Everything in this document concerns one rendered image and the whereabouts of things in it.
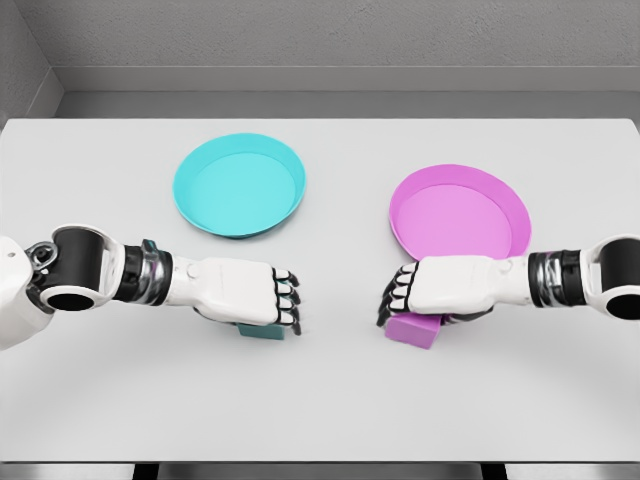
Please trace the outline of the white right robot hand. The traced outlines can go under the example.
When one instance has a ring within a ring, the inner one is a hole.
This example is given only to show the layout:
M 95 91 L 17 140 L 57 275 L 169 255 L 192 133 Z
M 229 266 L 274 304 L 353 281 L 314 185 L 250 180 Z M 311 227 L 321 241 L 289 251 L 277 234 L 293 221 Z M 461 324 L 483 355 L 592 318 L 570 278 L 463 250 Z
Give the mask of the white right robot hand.
M 443 324 L 475 320 L 493 311 L 485 256 L 435 256 L 400 267 L 382 294 L 376 325 L 402 313 L 441 316 Z

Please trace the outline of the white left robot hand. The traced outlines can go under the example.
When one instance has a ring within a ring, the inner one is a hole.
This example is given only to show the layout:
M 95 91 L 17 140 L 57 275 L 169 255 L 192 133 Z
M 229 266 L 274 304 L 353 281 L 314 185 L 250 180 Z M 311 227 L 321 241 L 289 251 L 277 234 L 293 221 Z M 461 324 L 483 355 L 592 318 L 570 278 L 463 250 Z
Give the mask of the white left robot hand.
M 208 258 L 193 279 L 194 309 L 204 317 L 251 326 L 281 325 L 301 334 L 298 278 L 268 263 Z

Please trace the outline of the teal block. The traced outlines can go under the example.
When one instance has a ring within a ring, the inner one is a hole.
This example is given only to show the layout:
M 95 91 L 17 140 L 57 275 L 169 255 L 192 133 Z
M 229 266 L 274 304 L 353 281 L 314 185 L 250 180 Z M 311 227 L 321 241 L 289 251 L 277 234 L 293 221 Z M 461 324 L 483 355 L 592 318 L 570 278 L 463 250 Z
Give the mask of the teal block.
M 278 324 L 265 326 L 254 326 L 248 324 L 237 324 L 237 329 L 242 336 L 267 339 L 267 340 L 284 340 L 284 327 Z

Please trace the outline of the pink block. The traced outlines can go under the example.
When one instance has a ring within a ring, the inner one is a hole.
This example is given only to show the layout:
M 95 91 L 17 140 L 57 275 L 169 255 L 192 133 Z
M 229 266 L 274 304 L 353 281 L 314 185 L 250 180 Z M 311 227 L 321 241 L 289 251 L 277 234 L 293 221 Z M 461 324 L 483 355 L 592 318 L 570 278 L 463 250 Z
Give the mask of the pink block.
M 388 339 L 430 349 L 441 328 L 441 316 L 402 313 L 392 316 L 386 324 Z

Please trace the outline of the pink round plate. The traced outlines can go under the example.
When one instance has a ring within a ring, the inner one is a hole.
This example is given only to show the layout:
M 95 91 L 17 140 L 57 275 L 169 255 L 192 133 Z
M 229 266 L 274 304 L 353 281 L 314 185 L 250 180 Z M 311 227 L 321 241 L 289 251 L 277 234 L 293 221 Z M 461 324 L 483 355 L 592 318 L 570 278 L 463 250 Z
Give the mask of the pink round plate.
M 456 164 L 429 166 L 408 175 L 393 192 L 389 221 L 396 240 L 416 260 L 521 256 L 532 236 L 529 212 L 508 184 L 483 170 Z

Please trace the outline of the cyan round plate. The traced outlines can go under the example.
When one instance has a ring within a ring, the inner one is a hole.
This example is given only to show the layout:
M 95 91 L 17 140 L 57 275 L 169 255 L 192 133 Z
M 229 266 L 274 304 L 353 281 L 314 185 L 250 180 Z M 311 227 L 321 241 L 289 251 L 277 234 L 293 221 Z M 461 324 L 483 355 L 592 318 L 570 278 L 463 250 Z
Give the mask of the cyan round plate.
M 209 140 L 181 162 L 174 203 L 195 227 L 229 238 L 251 237 L 284 222 L 300 205 L 307 175 L 287 144 L 257 133 Z

